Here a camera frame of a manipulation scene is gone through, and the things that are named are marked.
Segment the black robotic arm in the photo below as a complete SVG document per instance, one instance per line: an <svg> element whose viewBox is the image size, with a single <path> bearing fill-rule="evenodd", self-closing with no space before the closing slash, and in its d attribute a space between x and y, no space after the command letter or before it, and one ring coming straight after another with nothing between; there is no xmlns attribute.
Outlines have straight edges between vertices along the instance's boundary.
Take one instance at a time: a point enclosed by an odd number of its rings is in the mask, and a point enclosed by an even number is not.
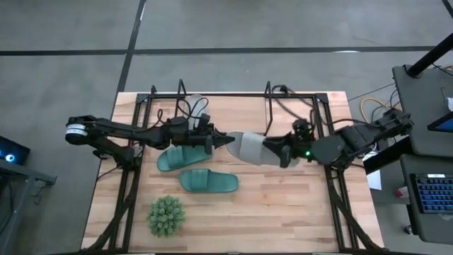
<svg viewBox="0 0 453 255"><path fill-rule="evenodd" d="M332 169L344 170L360 155L370 152L376 142L406 135L413 126L410 116L409 113L391 108L373 123L343 127L318 140L308 121L298 119L292 126L294 132L283 137L266 137L263 145L280 158L282 168L288 167L291 159L305 158L309 162L315 160Z"/></svg>
<svg viewBox="0 0 453 255"><path fill-rule="evenodd" d="M183 116L161 121L160 126L140 128L85 115L69 118L65 139L73 145L90 145L96 148L93 153L97 157L104 159L109 155L117 164L127 166L134 163L137 155L133 144L122 147L107 136L141 142L154 149L165 149L170 144L204 146L205 152L211 154L212 147L216 149L226 145L233 142L234 138L219 132L209 121L210 116L203 113L197 127L193 129L189 127L188 119Z"/></svg>

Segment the slide sandal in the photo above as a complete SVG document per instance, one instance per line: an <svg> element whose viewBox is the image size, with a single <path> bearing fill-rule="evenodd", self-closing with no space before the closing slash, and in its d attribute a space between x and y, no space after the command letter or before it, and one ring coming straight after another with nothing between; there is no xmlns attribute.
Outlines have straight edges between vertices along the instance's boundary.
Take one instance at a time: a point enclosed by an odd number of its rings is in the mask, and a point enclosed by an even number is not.
<svg viewBox="0 0 453 255"><path fill-rule="evenodd" d="M204 146L177 146L166 149L157 159L161 171L173 171L211 158Z"/></svg>
<svg viewBox="0 0 453 255"><path fill-rule="evenodd" d="M263 145L265 136L254 132L239 131L233 131L226 135L234 137L234 141L227 144L226 148L237 159L257 166L262 164L280 165L280 158ZM298 163L299 159L292 159L288 167L295 167Z"/></svg>
<svg viewBox="0 0 453 255"><path fill-rule="evenodd" d="M238 177L234 174L217 173L209 169L183 170L179 181L185 190L198 193L233 192L239 187Z"/></svg>
<svg viewBox="0 0 453 255"><path fill-rule="evenodd" d="M193 109L192 112L195 117L200 117L202 113L207 113L207 108L205 107L207 101L201 100L201 98L203 97L199 94L186 97L186 101L189 103L190 109ZM198 121L198 119L189 118L189 129L196 128ZM209 159L211 156L206 154L204 146L169 147L157 159L157 168L161 171L173 171Z"/></svg>

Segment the green spiky plant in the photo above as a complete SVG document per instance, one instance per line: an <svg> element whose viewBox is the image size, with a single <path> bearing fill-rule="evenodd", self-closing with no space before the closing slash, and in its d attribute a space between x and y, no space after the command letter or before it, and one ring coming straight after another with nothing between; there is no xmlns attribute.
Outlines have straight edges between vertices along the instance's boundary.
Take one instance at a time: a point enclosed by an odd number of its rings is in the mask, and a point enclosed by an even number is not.
<svg viewBox="0 0 453 255"><path fill-rule="evenodd" d="M173 237L185 221L183 204L170 195L159 198L149 208L147 219L153 235Z"/></svg>

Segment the yellow cable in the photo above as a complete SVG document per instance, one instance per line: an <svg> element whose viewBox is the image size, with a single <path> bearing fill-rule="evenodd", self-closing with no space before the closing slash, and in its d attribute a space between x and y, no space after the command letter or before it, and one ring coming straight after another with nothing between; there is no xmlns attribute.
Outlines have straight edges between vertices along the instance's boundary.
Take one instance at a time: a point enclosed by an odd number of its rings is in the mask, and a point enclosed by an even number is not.
<svg viewBox="0 0 453 255"><path fill-rule="evenodd" d="M390 108L388 107L385 103L383 103L382 101L380 101L379 99L377 98L364 98L362 100L362 102L360 102L360 113L362 114L362 117L363 119L366 121L366 122L369 122L368 119L367 119L367 116L365 116L365 112L363 110L363 103L365 101L374 101L374 102L377 102L378 104L380 104L382 107L387 107L387 108Z"/></svg>

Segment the green slide sandal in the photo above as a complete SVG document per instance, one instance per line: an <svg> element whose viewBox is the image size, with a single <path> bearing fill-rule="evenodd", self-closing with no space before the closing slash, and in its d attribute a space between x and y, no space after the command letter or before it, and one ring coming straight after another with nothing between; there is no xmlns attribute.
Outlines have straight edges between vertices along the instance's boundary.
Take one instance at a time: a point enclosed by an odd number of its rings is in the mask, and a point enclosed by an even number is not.
<svg viewBox="0 0 453 255"><path fill-rule="evenodd" d="M204 146L170 147L157 159L157 168L161 171L173 171L211 157L212 155L206 154Z"/></svg>
<svg viewBox="0 0 453 255"><path fill-rule="evenodd" d="M239 187L238 177L234 174L217 173L209 169L183 170L179 182L185 190L198 193L233 192Z"/></svg>

